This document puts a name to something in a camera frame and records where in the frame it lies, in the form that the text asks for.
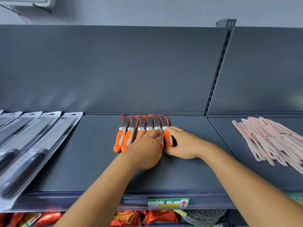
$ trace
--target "packaged knife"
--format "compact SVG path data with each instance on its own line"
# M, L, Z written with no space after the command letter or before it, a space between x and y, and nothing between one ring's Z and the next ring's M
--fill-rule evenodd
M0 147L8 143L17 134L21 133L25 128L31 125L41 114L42 111L25 113L1 129Z
M1 113L0 115L0 129L8 125L10 122L18 118L23 112L18 111L14 113Z
M83 112L64 113L0 176L0 211L11 209L22 191L59 148Z
M61 111L43 113L12 140L0 148L0 175L13 164L60 117Z

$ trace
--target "forearm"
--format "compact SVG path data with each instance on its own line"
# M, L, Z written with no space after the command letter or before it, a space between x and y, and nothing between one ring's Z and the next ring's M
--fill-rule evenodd
M200 156L214 171L247 223L254 227L296 226L303 208L217 146Z
M124 153L119 154L55 227L109 226L136 170Z

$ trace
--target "hand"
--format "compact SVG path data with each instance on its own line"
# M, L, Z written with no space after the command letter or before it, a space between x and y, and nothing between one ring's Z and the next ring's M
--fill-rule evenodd
M159 149L162 140L163 134L160 130L153 130L148 133L142 131L127 150L121 154L134 161L137 169L150 169L162 157L162 150Z
M180 157L182 159L202 158L203 151L208 151L217 147L215 144L200 139L175 126L166 129L177 141L176 147L167 147L165 152L168 155Z

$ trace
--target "person's left arm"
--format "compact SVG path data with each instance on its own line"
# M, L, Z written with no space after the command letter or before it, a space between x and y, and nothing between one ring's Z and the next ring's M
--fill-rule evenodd
M160 130L141 132L69 208L54 227L110 226L134 173L154 167L162 156Z

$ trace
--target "person's left hand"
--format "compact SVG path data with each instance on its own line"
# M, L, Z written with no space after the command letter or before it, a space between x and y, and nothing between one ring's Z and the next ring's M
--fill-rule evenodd
M140 132L136 140L121 154L134 162L137 169L150 169L154 167L162 157L160 145L163 134L160 130L146 133Z

